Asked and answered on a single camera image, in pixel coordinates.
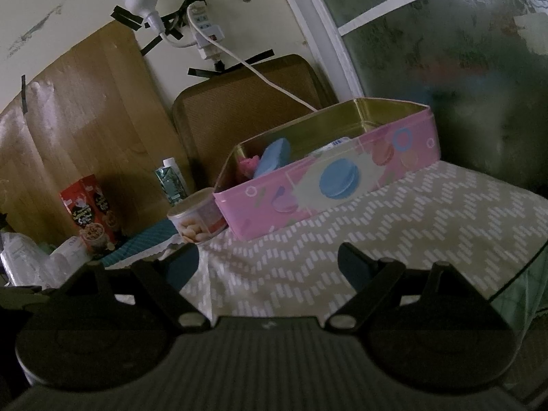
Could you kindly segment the frosted floral window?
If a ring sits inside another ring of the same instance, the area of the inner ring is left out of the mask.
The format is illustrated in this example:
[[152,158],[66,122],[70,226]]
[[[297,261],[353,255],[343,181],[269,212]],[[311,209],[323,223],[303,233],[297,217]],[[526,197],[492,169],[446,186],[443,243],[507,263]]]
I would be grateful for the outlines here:
[[547,0],[287,0],[341,101],[430,106],[445,161],[547,192]]

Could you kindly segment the blue plastic case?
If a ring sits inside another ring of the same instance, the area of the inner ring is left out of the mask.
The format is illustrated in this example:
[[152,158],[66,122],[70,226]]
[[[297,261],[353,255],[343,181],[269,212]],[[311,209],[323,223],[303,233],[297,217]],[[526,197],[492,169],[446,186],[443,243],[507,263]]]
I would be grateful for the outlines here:
[[291,145],[282,137],[270,143],[264,150],[259,164],[253,173],[253,178],[270,174],[291,162]]

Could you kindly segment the white blue tissue pack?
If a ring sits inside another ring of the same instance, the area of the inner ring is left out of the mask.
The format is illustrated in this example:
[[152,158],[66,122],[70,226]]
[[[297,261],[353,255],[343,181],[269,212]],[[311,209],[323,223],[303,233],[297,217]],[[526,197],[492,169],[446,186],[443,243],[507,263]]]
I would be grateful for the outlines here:
[[335,139],[331,142],[329,142],[328,144],[318,148],[318,149],[315,149],[313,151],[311,151],[310,153],[308,153],[308,156],[320,156],[322,153],[330,150],[330,149],[334,149],[335,147],[339,146],[339,145],[342,145],[342,144],[345,144],[347,142],[350,142],[351,141],[351,138],[348,137],[348,136],[343,136],[343,137],[340,137],[338,139]]

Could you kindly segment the white plastic bag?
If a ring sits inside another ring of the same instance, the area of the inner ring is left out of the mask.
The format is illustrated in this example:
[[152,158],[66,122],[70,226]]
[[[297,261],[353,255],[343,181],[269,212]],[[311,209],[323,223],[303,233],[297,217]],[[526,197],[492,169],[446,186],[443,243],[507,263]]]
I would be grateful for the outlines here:
[[53,250],[47,260],[48,271],[56,286],[69,279],[80,267],[92,260],[81,237],[73,236]]

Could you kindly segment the brown mesh chair back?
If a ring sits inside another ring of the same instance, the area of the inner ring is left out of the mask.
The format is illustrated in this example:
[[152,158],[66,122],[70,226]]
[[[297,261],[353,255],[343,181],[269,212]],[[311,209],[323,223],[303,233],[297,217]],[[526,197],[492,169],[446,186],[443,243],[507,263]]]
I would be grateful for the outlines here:
[[[254,67],[317,110],[337,102],[323,75],[301,56],[290,54]],[[212,187],[238,144],[309,113],[253,72],[234,66],[176,98],[172,118],[187,159],[181,171],[195,190]]]

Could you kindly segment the chevron patterned tablecloth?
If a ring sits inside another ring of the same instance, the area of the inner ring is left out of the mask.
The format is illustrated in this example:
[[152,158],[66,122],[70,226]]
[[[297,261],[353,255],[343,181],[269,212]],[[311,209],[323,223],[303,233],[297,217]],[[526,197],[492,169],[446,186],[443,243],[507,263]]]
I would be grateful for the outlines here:
[[353,296],[343,243],[413,269],[451,263],[517,330],[547,305],[546,199],[444,161],[262,238],[223,231],[179,292],[212,319],[325,319]]

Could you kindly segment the red cereal box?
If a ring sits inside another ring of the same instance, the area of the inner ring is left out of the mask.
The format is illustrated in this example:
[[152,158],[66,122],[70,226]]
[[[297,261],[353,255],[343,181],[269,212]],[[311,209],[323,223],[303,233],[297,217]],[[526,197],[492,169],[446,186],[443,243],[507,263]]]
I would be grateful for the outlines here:
[[62,190],[60,199],[92,253],[105,254],[116,249],[119,222],[94,174]]

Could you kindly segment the thermos in plastic bag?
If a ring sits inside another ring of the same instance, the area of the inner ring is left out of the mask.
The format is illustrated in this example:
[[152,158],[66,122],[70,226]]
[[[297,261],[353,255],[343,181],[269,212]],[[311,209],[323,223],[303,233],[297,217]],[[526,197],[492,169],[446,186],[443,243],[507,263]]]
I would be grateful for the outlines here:
[[32,239],[16,233],[8,216],[1,213],[1,261],[11,285],[50,287],[48,259]]

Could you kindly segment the pink macaron tin box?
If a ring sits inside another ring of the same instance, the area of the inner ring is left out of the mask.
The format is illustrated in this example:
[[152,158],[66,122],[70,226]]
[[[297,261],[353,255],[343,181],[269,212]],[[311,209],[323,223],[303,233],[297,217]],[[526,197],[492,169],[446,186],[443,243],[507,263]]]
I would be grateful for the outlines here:
[[[343,136],[350,142],[320,156],[308,153]],[[241,158],[261,158],[279,138],[291,162],[247,179]],[[214,199],[234,235],[262,237],[389,185],[440,159],[434,114],[427,105],[355,98],[307,114],[238,144],[214,186]]]

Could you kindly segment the green drink carton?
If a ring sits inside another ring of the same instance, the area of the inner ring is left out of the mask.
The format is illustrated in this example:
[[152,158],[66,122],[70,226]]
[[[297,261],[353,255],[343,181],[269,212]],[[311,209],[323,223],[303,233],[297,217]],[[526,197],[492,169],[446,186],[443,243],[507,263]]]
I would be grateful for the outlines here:
[[163,160],[163,165],[155,170],[163,193],[168,202],[175,206],[189,196],[186,181],[174,158]]

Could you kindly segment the round cookie tin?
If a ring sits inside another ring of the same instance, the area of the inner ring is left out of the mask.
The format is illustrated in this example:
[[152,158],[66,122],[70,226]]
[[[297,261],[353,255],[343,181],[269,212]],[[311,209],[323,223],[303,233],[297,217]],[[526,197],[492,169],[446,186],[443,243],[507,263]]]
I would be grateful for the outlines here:
[[185,244],[200,244],[214,238],[227,227],[227,221],[215,203],[214,189],[201,189],[176,203],[167,212]]

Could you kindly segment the brown cardboard sheet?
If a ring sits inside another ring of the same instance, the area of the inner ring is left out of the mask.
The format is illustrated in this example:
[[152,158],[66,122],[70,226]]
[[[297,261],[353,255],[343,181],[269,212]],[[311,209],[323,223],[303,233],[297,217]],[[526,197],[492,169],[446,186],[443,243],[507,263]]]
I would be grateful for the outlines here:
[[60,244],[75,224],[60,193],[95,175],[122,231],[162,221],[156,177],[187,162],[134,34],[111,22],[30,81],[1,115],[1,210],[37,243]]

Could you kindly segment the pink soft toy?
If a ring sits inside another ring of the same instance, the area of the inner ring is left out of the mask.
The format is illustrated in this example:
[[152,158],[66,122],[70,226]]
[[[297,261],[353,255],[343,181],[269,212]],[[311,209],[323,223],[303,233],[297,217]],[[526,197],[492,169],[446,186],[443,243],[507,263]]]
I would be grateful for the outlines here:
[[253,158],[241,158],[238,161],[238,170],[245,178],[253,179],[259,163],[260,157],[257,155],[253,156]]

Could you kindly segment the white power strip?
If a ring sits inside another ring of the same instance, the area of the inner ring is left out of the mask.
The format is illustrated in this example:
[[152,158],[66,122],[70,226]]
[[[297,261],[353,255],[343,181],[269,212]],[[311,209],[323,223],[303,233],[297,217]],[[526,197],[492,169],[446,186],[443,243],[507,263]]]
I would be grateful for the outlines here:
[[196,2],[188,7],[187,21],[201,58],[219,60],[222,51],[212,42],[220,43],[225,36],[221,27],[210,20],[205,2]]

